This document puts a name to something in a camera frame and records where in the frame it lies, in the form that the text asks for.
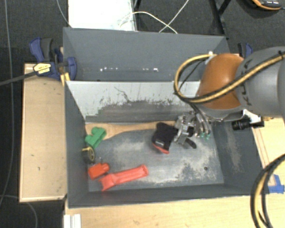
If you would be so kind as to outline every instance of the white cable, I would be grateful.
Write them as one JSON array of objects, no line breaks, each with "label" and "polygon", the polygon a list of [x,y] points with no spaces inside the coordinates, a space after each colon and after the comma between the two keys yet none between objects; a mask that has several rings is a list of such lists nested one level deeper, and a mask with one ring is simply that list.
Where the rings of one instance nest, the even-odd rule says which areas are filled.
[{"label": "white cable", "polygon": [[139,11],[139,12],[133,12],[133,13],[129,13],[128,15],[124,16],[120,23],[119,23],[119,27],[121,27],[123,24],[125,23],[128,23],[130,20],[130,18],[126,21],[126,22],[123,22],[127,17],[130,17],[131,15],[133,14],[137,14],[137,13],[143,13],[143,14],[147,14],[149,16],[151,16],[152,18],[156,19],[157,21],[159,21],[160,23],[162,23],[163,25],[165,25],[166,27],[165,28],[169,28],[170,30],[172,30],[175,34],[178,34],[177,31],[175,29],[173,29],[171,26],[167,25],[165,22],[163,22],[162,20],[160,20],[159,18],[155,17],[154,15],[148,13],[148,12],[145,12],[145,11]]},{"label": "white cable", "polygon": [[[7,8],[7,1],[4,0],[5,5],[5,23],[6,23],[6,33],[7,33],[7,39],[8,39],[8,49],[9,49],[9,73],[10,78],[13,78],[13,63],[12,63],[12,57],[11,57],[11,46],[10,46],[10,30],[9,30],[9,20],[8,20],[8,8]],[[11,168],[13,165],[13,159],[14,159],[14,150],[15,150],[15,112],[14,112],[14,87],[13,83],[10,85],[10,100],[11,100],[11,153],[10,153],[10,163],[9,163],[9,170],[8,175],[6,178],[6,183],[3,188],[2,195],[0,195],[0,208],[3,202],[4,197],[12,197],[10,195],[6,195],[6,190],[10,181],[10,174],[11,174]],[[38,225],[38,219],[36,215],[36,211],[34,208],[30,205],[31,209],[34,212],[35,219],[36,219],[36,227]]]},{"label": "white cable", "polygon": [[[18,197],[12,196],[12,195],[5,195],[5,197],[18,200]],[[35,216],[35,228],[37,228],[38,227],[38,217],[37,217],[36,210],[34,209],[34,207],[30,203],[26,203],[26,204],[30,207],[30,209],[34,213],[34,216]]]},{"label": "white cable", "polygon": [[180,12],[184,9],[184,7],[188,4],[189,1],[190,1],[190,0],[187,0],[187,1],[184,3],[184,5],[180,8],[180,10],[175,14],[175,16],[173,17],[173,19],[171,19],[171,21],[170,21],[164,28],[162,28],[162,29],[159,31],[159,33],[162,33],[162,31],[163,31],[164,29],[166,29],[166,28],[176,19],[176,17],[180,14]]},{"label": "white cable", "polygon": [[62,12],[62,10],[61,10],[61,7],[60,7],[60,4],[59,4],[59,1],[58,1],[58,0],[56,0],[56,2],[57,2],[57,5],[58,5],[58,8],[59,8],[59,11],[60,11],[60,13],[61,13],[61,15],[62,15],[63,19],[65,20],[65,22],[68,24],[68,26],[69,26],[69,27],[72,27],[72,26],[68,23],[68,21],[67,21],[67,19],[66,19],[65,15],[63,14],[63,12]]}]

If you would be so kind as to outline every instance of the blue clamp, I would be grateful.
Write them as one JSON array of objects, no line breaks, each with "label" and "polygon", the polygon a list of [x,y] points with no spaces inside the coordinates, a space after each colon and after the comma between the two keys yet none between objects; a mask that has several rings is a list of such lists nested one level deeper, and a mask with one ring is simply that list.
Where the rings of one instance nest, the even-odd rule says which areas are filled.
[{"label": "blue clamp", "polygon": [[285,192],[285,185],[281,185],[281,181],[278,175],[274,174],[274,179],[276,181],[275,186],[268,186],[269,193],[281,193]]},{"label": "blue clamp", "polygon": [[37,37],[33,39],[29,43],[29,49],[32,53],[32,55],[36,58],[38,64],[42,62],[46,62],[46,65],[36,65],[37,70],[34,67],[34,71],[36,72],[37,76],[46,76],[50,77],[56,80],[60,80],[60,72],[58,71],[59,66],[68,66],[68,72],[70,74],[70,79],[74,80],[77,73],[77,65],[74,57],[68,57],[67,58],[67,64],[63,63],[63,56],[62,53],[55,49],[55,53],[57,55],[59,64],[55,64],[51,60],[51,43],[52,39],[46,38],[41,39],[40,37]]},{"label": "blue clamp", "polygon": [[248,43],[238,43],[237,47],[238,53],[242,58],[246,58],[253,53],[253,49]]}]

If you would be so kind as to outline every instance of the wooden board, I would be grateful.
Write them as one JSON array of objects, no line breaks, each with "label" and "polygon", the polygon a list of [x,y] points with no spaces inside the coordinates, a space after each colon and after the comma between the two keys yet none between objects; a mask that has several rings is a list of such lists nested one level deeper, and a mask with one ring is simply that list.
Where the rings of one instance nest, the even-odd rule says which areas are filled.
[{"label": "wooden board", "polygon": [[[25,73],[32,72],[25,65]],[[63,87],[47,77],[24,81],[20,202],[63,199],[67,193]]]},{"label": "wooden board", "polygon": [[[94,127],[104,128],[106,131],[106,136],[103,138],[109,139],[120,133],[138,131],[138,130],[148,130],[148,129],[156,129],[156,124],[159,122],[152,123],[142,123],[142,124],[129,124],[129,125],[121,125],[121,124],[108,124],[108,123],[89,123],[85,125],[86,134],[91,134],[91,130]],[[166,123],[170,126],[175,124],[175,121],[164,121],[162,123]]]},{"label": "wooden board", "polygon": [[[285,126],[282,120],[266,122],[260,129],[268,161],[285,152]],[[285,185],[285,163],[275,172]],[[285,228],[285,194],[270,194],[268,212],[274,227]],[[167,203],[68,209],[66,214],[81,214],[82,228],[254,228],[249,197],[203,199]]]}]

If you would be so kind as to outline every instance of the bin floor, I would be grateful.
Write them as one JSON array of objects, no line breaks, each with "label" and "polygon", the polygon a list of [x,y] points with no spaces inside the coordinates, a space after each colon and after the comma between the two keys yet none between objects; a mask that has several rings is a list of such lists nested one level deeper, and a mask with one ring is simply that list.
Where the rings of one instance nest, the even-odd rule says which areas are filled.
[{"label": "bin floor", "polygon": [[[95,150],[110,166],[109,173],[124,171],[141,164],[147,166],[149,175],[110,190],[128,190],[175,186],[195,186],[223,183],[217,147],[213,136],[209,140],[192,137],[197,148],[172,143],[170,154],[161,153],[151,143],[154,130],[121,133],[102,141]],[[89,179],[89,191],[102,189],[101,183]]]}]

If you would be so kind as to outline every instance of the black floor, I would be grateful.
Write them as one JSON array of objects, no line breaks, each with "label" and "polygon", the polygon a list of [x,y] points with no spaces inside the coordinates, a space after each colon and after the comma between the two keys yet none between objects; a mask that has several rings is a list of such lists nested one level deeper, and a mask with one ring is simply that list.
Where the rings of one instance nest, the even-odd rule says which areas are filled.
[{"label": "black floor", "polygon": [[[184,0],[142,0],[140,9],[169,21]],[[67,0],[60,0],[67,13]],[[8,0],[9,28],[12,46],[13,73],[22,73],[24,61],[32,60],[28,43],[35,37],[52,37],[53,47],[62,45],[62,27],[66,26],[55,0]],[[232,0],[223,18],[231,52],[237,52],[238,42],[249,43],[254,50],[285,46],[285,10],[268,12],[255,10],[243,0]],[[219,33],[213,24],[213,14],[205,0],[192,0],[172,23],[180,33]],[[144,15],[141,29],[158,31],[162,26]],[[0,0],[0,80],[9,78],[9,58],[5,29],[4,0]],[[18,195],[21,133],[21,83],[14,84],[15,154],[7,194]],[[10,86],[0,87],[0,194],[6,182],[11,149]],[[33,203],[39,228],[62,227],[61,201]],[[34,227],[34,215],[29,207],[5,198],[0,210],[0,227]]]}]

